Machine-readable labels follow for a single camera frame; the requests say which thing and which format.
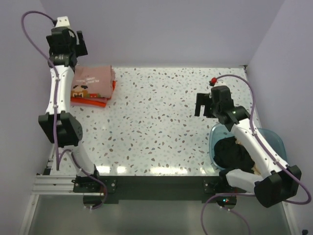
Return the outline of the dusty pink printed t-shirt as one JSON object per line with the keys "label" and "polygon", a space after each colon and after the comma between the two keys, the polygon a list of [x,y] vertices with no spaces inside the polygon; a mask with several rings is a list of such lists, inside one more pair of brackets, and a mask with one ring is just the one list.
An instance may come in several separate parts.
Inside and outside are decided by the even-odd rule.
{"label": "dusty pink printed t-shirt", "polygon": [[71,85],[71,97],[110,98],[115,72],[111,66],[76,66]]}

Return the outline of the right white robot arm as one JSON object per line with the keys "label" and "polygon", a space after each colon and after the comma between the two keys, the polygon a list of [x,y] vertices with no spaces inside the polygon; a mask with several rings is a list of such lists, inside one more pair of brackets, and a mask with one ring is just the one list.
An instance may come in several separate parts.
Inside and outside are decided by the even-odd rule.
{"label": "right white robot arm", "polygon": [[235,106],[227,86],[217,86],[208,94],[196,96],[195,116],[217,118],[243,145],[256,164],[260,175],[241,169],[225,169],[220,172],[218,187],[223,192],[240,188],[253,193],[260,204],[269,208],[297,194],[302,172],[289,164],[269,145],[243,106]]}

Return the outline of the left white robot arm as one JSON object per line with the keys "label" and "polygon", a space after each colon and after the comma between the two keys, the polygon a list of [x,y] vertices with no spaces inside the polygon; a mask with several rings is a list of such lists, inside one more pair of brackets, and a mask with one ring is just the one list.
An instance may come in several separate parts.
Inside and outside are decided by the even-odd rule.
{"label": "left white robot arm", "polygon": [[88,53],[83,35],[80,31],[58,26],[51,30],[46,39],[49,45],[51,90],[46,112],[38,117],[38,122],[54,144],[56,169],[60,169],[62,157],[70,155],[77,176],[88,176],[84,181],[85,188],[96,192],[101,188],[101,180],[95,176],[95,164],[82,145],[83,127],[70,113],[71,85],[77,58]]}

